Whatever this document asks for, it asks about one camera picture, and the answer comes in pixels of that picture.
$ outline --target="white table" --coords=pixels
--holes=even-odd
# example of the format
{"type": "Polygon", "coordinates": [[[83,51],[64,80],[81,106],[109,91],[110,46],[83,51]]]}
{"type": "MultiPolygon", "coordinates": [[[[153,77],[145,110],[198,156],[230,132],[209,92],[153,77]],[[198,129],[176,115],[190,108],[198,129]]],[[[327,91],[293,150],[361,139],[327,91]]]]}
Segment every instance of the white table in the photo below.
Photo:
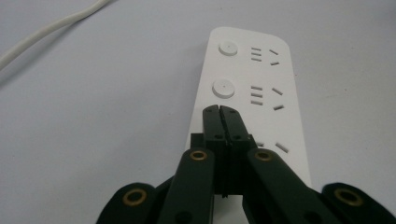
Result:
{"type": "MultiPolygon", "coordinates": [[[[0,53],[91,3],[2,1],[0,53]]],[[[117,189],[173,175],[219,26],[290,45],[313,188],[345,182],[396,215],[395,8],[118,0],[46,37],[0,72],[1,222],[94,223],[117,189]]]]}

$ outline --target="socket slot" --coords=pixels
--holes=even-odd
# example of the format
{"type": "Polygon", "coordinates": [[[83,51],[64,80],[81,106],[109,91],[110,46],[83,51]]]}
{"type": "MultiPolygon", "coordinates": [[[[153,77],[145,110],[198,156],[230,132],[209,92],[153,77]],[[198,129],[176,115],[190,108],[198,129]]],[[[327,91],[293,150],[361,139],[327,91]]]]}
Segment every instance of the socket slot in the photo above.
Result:
{"type": "Polygon", "coordinates": [[[280,109],[283,109],[283,108],[285,108],[285,106],[283,106],[283,105],[278,105],[278,106],[275,106],[275,107],[274,107],[274,110],[280,110],[280,109]]]}
{"type": "Polygon", "coordinates": [[[276,51],[272,50],[272,49],[270,49],[270,52],[275,54],[275,55],[278,55],[278,53],[276,51]]]}
{"type": "Polygon", "coordinates": [[[257,93],[251,93],[250,94],[251,96],[253,96],[253,97],[259,97],[259,98],[262,98],[262,95],[261,94],[257,94],[257,93]]]}
{"type": "Polygon", "coordinates": [[[253,105],[262,105],[262,102],[259,101],[250,101],[250,103],[253,105]]]}
{"type": "Polygon", "coordinates": [[[286,152],[286,153],[289,153],[289,149],[286,148],[286,147],[284,147],[284,146],[281,145],[280,143],[276,143],[275,146],[278,147],[280,150],[282,150],[282,151],[284,151],[284,152],[286,152]]]}
{"type": "Polygon", "coordinates": [[[256,91],[262,91],[262,87],[258,86],[250,86],[251,89],[256,90],[256,91]]]}
{"type": "Polygon", "coordinates": [[[273,88],[273,91],[276,92],[279,95],[283,95],[283,92],[278,90],[278,89],[273,88]]]}

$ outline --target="round button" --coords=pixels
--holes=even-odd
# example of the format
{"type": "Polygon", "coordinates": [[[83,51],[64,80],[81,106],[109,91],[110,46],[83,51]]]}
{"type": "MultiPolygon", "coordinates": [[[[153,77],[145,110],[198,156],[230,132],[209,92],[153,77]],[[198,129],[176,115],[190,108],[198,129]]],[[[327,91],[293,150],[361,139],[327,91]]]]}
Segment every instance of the round button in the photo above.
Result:
{"type": "Polygon", "coordinates": [[[219,79],[213,83],[213,93],[221,99],[228,99],[235,93],[235,87],[227,79],[219,79]]]}
{"type": "Polygon", "coordinates": [[[238,47],[231,41],[224,41],[219,44],[219,51],[225,56],[234,56],[238,52],[238,47]]]}

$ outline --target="wire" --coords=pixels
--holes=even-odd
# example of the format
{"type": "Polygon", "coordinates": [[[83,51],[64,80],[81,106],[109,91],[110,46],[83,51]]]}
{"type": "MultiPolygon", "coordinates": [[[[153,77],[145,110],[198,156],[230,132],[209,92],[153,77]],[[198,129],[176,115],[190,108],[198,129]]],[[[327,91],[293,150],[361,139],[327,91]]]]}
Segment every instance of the wire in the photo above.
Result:
{"type": "Polygon", "coordinates": [[[75,14],[64,17],[60,20],[54,21],[47,26],[37,30],[33,34],[26,36],[23,40],[21,40],[17,45],[9,49],[3,56],[0,57],[0,71],[3,70],[9,63],[14,61],[18,56],[20,56],[24,51],[33,46],[37,41],[49,35],[50,33],[66,26],[69,24],[73,24],[76,21],[80,21],[91,14],[95,13],[97,10],[102,8],[104,5],[109,3],[112,0],[98,0],[96,3],[87,7],[86,9],[77,12],[75,14]]]}

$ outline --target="extension socket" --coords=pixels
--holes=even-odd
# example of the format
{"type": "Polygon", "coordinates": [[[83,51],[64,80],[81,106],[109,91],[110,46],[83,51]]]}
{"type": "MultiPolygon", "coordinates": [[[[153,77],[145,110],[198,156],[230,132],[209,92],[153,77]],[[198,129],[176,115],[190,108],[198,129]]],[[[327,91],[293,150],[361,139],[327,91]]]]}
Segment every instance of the extension socket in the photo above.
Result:
{"type": "MultiPolygon", "coordinates": [[[[276,36],[257,32],[230,27],[213,30],[207,44],[186,149],[190,148],[191,133],[203,132],[203,110],[210,105],[236,109],[258,147],[279,154],[310,187],[288,44],[276,36]]],[[[228,207],[228,211],[223,211],[225,214],[215,213],[217,223],[247,223],[240,196],[231,196],[226,202],[216,200],[216,203],[226,203],[228,207]]]]}

